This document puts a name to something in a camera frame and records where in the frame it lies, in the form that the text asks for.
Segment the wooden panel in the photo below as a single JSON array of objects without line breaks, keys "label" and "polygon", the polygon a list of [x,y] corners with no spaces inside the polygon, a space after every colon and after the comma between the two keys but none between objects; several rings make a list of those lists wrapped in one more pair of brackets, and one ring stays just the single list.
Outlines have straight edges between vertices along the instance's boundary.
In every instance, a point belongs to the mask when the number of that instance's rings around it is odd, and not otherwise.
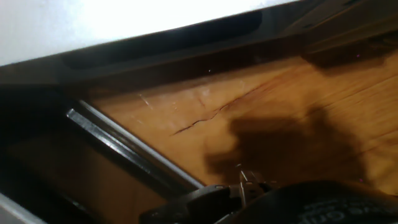
[{"label": "wooden panel", "polygon": [[291,57],[91,102],[206,184],[245,168],[276,186],[341,179],[396,194],[397,62]]},{"label": "wooden panel", "polygon": [[69,132],[45,134],[8,149],[50,185],[105,223],[138,223],[165,200]]}]

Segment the wooden board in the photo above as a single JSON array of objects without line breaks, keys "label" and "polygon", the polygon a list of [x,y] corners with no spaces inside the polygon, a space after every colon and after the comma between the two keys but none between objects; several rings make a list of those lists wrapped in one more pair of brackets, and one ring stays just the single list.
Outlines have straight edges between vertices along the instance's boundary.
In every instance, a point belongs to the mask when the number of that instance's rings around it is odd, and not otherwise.
[{"label": "wooden board", "polygon": [[243,168],[277,187],[353,180],[396,194],[398,52],[340,63],[351,56],[320,68],[255,55],[246,68],[145,90],[94,86],[88,99],[205,184],[236,183]]},{"label": "wooden board", "polygon": [[104,223],[138,223],[142,212],[165,203],[161,196],[67,131],[19,142],[8,152]]}]

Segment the crack in wood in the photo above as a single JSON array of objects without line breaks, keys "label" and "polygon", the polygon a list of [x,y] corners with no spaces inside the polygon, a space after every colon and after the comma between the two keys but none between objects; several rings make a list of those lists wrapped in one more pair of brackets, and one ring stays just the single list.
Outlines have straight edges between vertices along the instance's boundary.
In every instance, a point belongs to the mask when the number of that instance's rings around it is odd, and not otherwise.
[{"label": "crack in wood", "polygon": [[232,105],[233,103],[235,103],[235,102],[241,100],[241,99],[244,98],[245,96],[248,96],[248,95],[251,94],[252,92],[254,92],[254,91],[260,89],[260,88],[263,87],[265,84],[266,84],[266,83],[263,83],[263,84],[261,84],[261,85],[255,87],[255,88],[253,88],[252,90],[248,91],[247,93],[243,94],[242,96],[239,96],[239,97],[235,98],[234,100],[228,102],[227,104],[225,104],[225,105],[219,107],[218,109],[215,109],[215,110],[214,110],[215,114],[214,114],[211,118],[209,118],[209,119],[200,119],[200,120],[198,120],[198,121],[195,121],[194,123],[192,123],[192,124],[189,125],[188,127],[178,130],[177,132],[175,132],[175,133],[172,134],[171,136],[174,136],[174,135],[176,135],[176,134],[178,134],[178,133],[181,133],[181,132],[183,132],[183,131],[186,131],[186,130],[188,130],[188,129],[194,127],[194,125],[196,125],[196,124],[199,123],[199,122],[209,121],[209,120],[213,119],[215,116],[217,116],[217,114],[218,114],[221,110],[223,110],[223,109],[227,108],[228,106]]}]

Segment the metal bar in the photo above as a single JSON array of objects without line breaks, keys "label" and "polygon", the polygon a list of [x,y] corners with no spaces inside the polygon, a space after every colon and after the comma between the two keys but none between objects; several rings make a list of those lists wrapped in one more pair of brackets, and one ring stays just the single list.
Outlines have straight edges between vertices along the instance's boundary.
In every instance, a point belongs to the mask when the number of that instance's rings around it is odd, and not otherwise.
[{"label": "metal bar", "polygon": [[93,136],[118,165],[165,198],[174,198],[203,185],[140,139],[84,101],[67,112],[67,118]]},{"label": "metal bar", "polygon": [[0,222],[14,224],[45,224],[20,205],[0,194]]}]

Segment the metal rod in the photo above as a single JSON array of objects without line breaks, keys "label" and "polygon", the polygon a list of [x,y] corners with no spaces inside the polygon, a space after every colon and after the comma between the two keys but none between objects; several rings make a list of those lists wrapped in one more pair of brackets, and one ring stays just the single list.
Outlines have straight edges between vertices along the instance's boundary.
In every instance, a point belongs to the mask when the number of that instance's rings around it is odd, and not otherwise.
[{"label": "metal rod", "polygon": [[102,143],[100,152],[112,152],[116,163],[165,198],[174,198],[203,185],[139,138],[84,101],[67,118]]}]

